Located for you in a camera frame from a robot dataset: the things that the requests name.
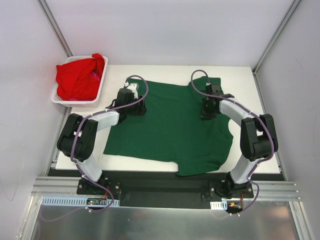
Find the green t shirt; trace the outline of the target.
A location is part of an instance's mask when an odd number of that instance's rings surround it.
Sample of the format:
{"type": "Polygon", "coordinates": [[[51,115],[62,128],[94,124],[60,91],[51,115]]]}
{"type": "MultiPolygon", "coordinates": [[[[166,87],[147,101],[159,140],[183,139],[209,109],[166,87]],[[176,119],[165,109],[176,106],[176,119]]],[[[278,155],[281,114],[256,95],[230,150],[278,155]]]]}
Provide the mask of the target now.
{"type": "Polygon", "coordinates": [[[217,171],[226,162],[233,143],[230,119],[223,114],[201,118],[207,79],[188,85],[137,80],[146,94],[144,115],[129,115],[111,127],[106,155],[174,162],[179,176],[217,171]]]}

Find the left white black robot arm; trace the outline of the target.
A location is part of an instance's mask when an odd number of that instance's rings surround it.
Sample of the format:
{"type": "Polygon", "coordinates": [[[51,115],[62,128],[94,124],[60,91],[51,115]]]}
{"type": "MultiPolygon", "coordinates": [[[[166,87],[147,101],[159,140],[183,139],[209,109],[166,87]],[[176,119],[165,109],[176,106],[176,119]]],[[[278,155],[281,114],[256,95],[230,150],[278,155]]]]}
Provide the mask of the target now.
{"type": "Polygon", "coordinates": [[[75,163],[96,195],[106,189],[106,182],[101,179],[103,171],[93,155],[97,132],[122,123],[129,115],[143,116],[147,112],[147,95],[139,95],[138,88],[137,83],[131,83],[119,89],[110,106],[89,116],[71,113],[57,140],[57,149],[75,163]]]}

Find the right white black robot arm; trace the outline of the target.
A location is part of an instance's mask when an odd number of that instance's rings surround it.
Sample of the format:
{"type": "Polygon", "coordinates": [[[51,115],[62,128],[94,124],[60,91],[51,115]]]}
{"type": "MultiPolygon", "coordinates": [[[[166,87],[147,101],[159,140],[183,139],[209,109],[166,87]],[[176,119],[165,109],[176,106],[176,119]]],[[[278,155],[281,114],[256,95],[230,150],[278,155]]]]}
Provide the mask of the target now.
{"type": "Polygon", "coordinates": [[[258,164],[271,158],[278,150],[274,119],[270,114],[258,115],[249,110],[233,95],[225,94],[218,83],[207,83],[204,95],[201,109],[203,120],[222,114],[240,127],[241,156],[225,180],[214,188],[219,197],[235,198],[249,189],[251,176],[258,164]]]}

